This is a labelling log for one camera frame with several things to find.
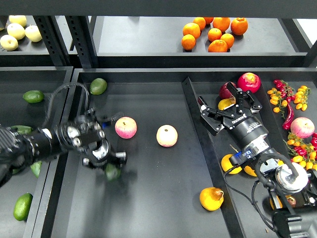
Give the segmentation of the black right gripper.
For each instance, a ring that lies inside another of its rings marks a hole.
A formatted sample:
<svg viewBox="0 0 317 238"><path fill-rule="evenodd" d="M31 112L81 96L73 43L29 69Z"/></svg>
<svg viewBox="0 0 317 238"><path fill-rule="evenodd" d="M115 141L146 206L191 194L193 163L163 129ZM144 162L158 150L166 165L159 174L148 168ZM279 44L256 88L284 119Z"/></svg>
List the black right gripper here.
<svg viewBox="0 0 317 238"><path fill-rule="evenodd" d="M231 82L227 83L226 88L236 100L238 114L243 113L245 101L250 106L251 114L258 113L262 109L262 104L250 90L243 91L241 88L236 88ZM210 108L201 96L198 97L197 102L201 111L200 121L204 127L212 135L217 135L226 128L239 148L244 148L255 139L264 139L268 135L268 130L254 116L247 116L243 113L238 118L233 119L233 114L230 112Z"/></svg>

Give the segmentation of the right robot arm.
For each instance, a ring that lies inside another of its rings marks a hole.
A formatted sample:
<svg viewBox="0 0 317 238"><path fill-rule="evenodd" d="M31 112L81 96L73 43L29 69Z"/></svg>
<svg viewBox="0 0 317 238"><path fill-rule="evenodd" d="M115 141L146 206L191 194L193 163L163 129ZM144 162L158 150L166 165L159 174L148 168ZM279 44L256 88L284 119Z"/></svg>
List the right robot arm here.
<svg viewBox="0 0 317 238"><path fill-rule="evenodd" d="M315 238L317 236L317 172L305 170L267 144L268 130L254 116L262 105L250 91L243 91L229 82L227 89L235 102L223 110L207 105L202 97L200 120L213 135L226 129L236 141L239 152L229 160L232 168L252 165L258 179L268 190L273 206L271 220L263 214L263 222L280 238Z"/></svg>

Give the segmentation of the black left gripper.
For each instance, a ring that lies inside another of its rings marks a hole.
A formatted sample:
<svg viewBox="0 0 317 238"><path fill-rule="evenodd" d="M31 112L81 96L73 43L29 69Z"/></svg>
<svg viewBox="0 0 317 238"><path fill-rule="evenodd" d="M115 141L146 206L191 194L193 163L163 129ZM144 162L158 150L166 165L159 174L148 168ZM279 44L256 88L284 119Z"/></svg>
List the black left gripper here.
<svg viewBox="0 0 317 238"><path fill-rule="evenodd" d="M89 145L91 150L91 158L83 158L82 165L89 169L104 169L108 157L110 155L110 145L108 141L93 142ZM111 158L111 164L115 165L117 168L122 168L127 163L126 152L116 152Z"/></svg>

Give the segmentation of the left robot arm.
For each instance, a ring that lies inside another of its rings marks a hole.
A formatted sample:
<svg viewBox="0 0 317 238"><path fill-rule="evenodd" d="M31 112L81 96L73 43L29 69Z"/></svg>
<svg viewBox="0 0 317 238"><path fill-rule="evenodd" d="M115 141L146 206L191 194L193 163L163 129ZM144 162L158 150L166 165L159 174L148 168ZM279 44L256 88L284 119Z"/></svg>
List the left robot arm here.
<svg viewBox="0 0 317 238"><path fill-rule="evenodd" d="M105 170L108 164L121 168L126 164L126 152L116 152L106 138L104 125L110 125L120 117L97 119L95 109L89 106L89 91L81 83L65 83L58 87L49 99L46 121L49 120L53 100L58 92L79 86L85 92L85 112L72 121L54 128L41 127L30 134L19 134L13 127L0 128L0 183L4 185L13 176L14 170L23 170L37 161L77 151L83 165L90 169Z"/></svg>

